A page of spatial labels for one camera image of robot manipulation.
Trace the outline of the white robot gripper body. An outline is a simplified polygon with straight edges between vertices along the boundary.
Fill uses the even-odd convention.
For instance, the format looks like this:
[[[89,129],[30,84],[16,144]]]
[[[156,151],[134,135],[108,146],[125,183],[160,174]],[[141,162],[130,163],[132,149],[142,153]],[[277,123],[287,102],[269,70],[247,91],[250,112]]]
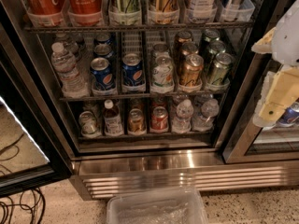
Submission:
[[[289,66],[299,65],[299,0],[296,0],[276,25],[272,38],[272,57]]]

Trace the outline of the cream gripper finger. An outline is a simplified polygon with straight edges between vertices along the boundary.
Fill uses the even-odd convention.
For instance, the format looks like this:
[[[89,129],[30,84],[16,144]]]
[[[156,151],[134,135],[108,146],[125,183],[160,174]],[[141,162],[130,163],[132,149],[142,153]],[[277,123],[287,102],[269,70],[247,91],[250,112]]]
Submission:
[[[276,28],[273,27],[261,39],[253,44],[251,50],[258,54],[271,54],[272,53],[272,39]]]
[[[273,126],[298,98],[298,68],[283,65],[277,72],[268,71],[254,110],[253,124],[260,128]]]

